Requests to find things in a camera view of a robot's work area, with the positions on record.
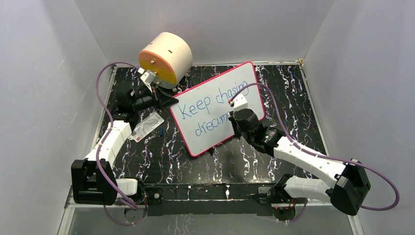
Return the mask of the pink framed whiteboard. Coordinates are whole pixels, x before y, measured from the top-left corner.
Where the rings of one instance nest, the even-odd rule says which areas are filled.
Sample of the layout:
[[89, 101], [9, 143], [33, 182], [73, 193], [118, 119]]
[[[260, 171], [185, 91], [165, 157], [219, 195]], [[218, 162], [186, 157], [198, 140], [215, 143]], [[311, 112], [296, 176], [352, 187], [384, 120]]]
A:
[[237, 92], [259, 120], [265, 118], [257, 82], [253, 63], [245, 62], [174, 96], [179, 102], [170, 111], [192, 157], [234, 135], [227, 112], [232, 110], [229, 100]]

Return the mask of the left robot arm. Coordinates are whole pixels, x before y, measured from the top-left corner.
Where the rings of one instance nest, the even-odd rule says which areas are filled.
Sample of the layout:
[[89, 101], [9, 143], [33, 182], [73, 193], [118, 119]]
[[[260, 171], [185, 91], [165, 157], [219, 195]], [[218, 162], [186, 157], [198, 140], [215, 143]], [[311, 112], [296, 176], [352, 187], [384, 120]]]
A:
[[77, 204], [109, 206], [120, 201], [136, 209], [145, 200], [146, 190], [138, 179], [115, 178], [115, 158], [138, 125], [141, 111], [153, 107], [161, 112], [179, 101], [155, 83], [141, 84], [137, 89], [123, 83], [114, 95], [113, 109], [106, 110], [110, 118], [107, 130], [84, 159], [71, 165], [73, 198]]

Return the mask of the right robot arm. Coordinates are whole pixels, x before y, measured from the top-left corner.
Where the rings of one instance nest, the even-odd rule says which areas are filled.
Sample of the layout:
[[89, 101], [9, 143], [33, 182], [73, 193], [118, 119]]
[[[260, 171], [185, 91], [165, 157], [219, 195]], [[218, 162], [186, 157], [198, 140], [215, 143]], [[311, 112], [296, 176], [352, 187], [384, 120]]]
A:
[[255, 150], [290, 162], [314, 175], [313, 179], [285, 174], [268, 198], [287, 203], [294, 198], [331, 203], [337, 210], [356, 215], [371, 185], [360, 161], [329, 160], [319, 152], [290, 142], [278, 129], [264, 126], [250, 109], [228, 112], [236, 137], [243, 137]]

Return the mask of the black whiteboard stand foot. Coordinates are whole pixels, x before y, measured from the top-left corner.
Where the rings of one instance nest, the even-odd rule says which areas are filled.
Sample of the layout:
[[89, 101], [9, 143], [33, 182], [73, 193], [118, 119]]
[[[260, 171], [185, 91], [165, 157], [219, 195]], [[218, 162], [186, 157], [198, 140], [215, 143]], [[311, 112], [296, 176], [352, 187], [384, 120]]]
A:
[[212, 148], [210, 148], [209, 150], [208, 150], [208, 152], [209, 152], [209, 154], [210, 155], [214, 155], [214, 153], [215, 153], [215, 150], [214, 150], [214, 148], [212, 147]]

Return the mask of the clear plastic marker package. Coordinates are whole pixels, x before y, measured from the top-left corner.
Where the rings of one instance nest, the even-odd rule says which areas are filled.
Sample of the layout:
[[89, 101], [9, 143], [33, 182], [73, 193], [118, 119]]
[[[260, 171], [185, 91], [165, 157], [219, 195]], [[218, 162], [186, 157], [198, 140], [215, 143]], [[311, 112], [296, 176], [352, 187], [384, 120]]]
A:
[[147, 135], [154, 131], [164, 123], [164, 119], [157, 113], [152, 112], [142, 122], [140, 122], [132, 131], [132, 134], [128, 137], [129, 140], [139, 142], [143, 140]]

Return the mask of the round pastel drawer cabinet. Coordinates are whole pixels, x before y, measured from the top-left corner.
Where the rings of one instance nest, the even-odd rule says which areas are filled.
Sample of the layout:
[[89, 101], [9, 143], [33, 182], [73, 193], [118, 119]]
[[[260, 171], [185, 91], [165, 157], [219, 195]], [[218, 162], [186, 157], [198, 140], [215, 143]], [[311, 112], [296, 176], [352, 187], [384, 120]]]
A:
[[138, 61], [144, 70], [155, 73], [156, 84], [172, 89], [192, 67], [193, 55], [181, 37], [162, 32], [139, 52]]

